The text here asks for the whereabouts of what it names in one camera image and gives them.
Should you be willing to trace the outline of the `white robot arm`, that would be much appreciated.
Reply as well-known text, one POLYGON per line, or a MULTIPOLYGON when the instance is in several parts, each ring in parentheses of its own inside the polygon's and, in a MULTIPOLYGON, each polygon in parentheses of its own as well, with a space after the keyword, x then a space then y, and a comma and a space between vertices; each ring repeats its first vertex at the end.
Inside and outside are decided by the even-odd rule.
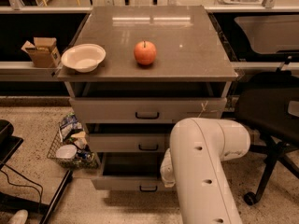
POLYGON ((243 224, 221 163, 249 151, 247 129, 227 119, 189 118, 170 133, 160 173, 176 188, 183 224, 243 224))

